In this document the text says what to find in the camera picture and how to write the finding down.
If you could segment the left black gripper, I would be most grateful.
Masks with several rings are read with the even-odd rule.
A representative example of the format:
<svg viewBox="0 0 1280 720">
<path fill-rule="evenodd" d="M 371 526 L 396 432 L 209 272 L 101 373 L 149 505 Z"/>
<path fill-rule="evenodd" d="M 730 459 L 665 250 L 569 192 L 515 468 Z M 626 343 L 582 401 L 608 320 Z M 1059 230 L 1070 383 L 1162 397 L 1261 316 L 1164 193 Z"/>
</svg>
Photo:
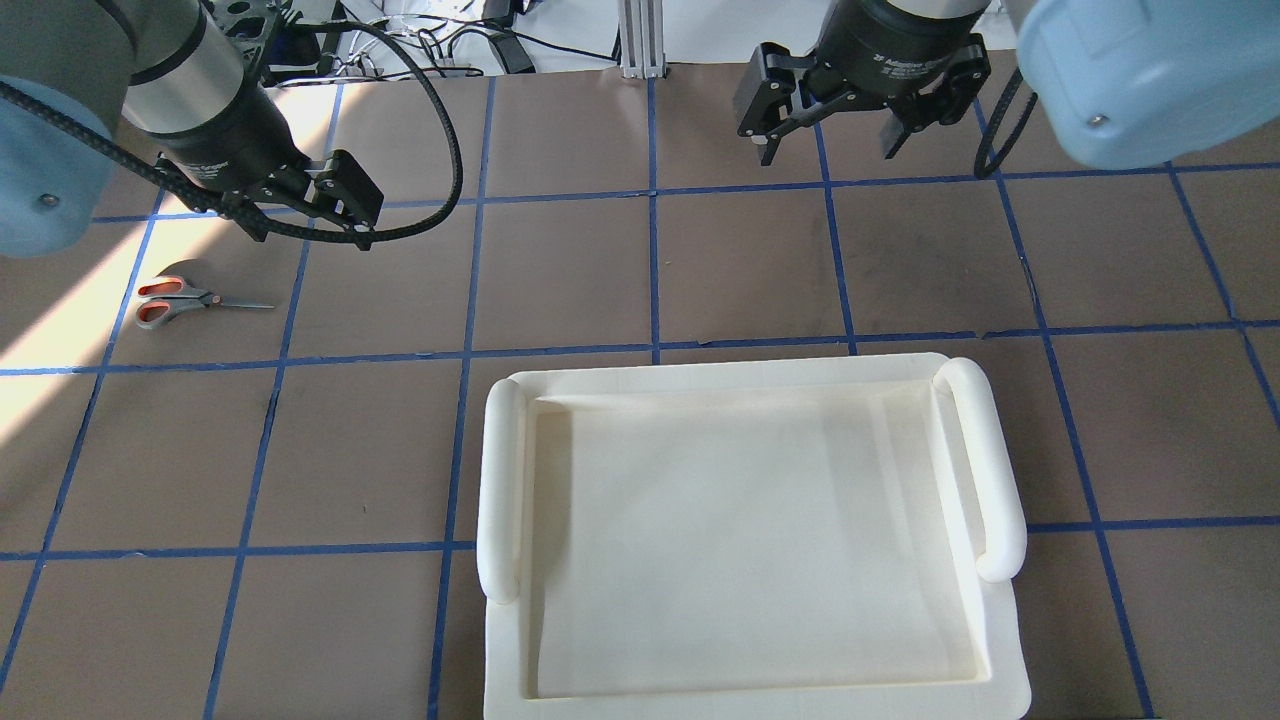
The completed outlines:
<svg viewBox="0 0 1280 720">
<path fill-rule="evenodd" d="M 338 243 L 372 249 L 384 193 L 355 156 L 334 150 L 306 155 L 264 90 L 232 96 L 161 100 L 155 110 L 155 170 L 166 190 L 196 211 L 218 204 L 266 202 L 293 208 L 340 228 Z"/>
</svg>

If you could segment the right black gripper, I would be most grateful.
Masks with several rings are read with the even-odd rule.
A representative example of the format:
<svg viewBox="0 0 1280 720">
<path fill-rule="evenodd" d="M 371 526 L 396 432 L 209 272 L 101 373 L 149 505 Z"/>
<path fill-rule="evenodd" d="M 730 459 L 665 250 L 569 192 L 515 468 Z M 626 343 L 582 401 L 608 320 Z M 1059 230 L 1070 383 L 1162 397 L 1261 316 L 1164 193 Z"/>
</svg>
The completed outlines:
<svg viewBox="0 0 1280 720">
<path fill-rule="evenodd" d="M 815 53 L 755 47 L 733 94 L 737 135 L 768 167 L 785 136 L 842 111 L 851 95 L 893 97 L 879 135 L 891 160 L 929 126 L 959 123 L 977 100 L 991 67 L 984 38 L 970 35 L 984 12 L 984 1 L 835 1 Z"/>
</svg>

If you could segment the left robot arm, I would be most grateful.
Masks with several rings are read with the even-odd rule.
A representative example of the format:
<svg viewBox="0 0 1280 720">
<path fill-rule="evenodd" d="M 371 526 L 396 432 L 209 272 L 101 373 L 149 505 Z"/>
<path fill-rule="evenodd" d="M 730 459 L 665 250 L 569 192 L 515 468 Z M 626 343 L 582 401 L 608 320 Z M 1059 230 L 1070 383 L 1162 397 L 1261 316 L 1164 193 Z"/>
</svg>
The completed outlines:
<svg viewBox="0 0 1280 720">
<path fill-rule="evenodd" d="M 268 96 L 293 41 L 319 51 L 288 1 L 5 1 L 3 255 L 77 243 L 119 168 L 257 241 L 378 242 L 381 191 Z"/>
</svg>

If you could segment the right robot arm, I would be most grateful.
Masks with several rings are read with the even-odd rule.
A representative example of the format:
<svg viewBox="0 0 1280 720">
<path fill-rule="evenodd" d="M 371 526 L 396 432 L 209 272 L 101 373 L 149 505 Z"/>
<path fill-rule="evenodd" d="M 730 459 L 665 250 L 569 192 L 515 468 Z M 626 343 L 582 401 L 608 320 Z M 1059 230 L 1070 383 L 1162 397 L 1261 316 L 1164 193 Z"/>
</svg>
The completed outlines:
<svg viewBox="0 0 1280 720">
<path fill-rule="evenodd" d="M 733 96 L 737 135 L 769 165 L 782 138 L 827 117 L 887 111 L 883 155 L 959 123 L 989 78 L 986 1 L 833 1 L 814 47 L 762 44 Z M 1021 87 L 1060 147 L 1102 170 L 1152 167 L 1277 117 L 1275 1 L 1010 1 Z"/>
</svg>

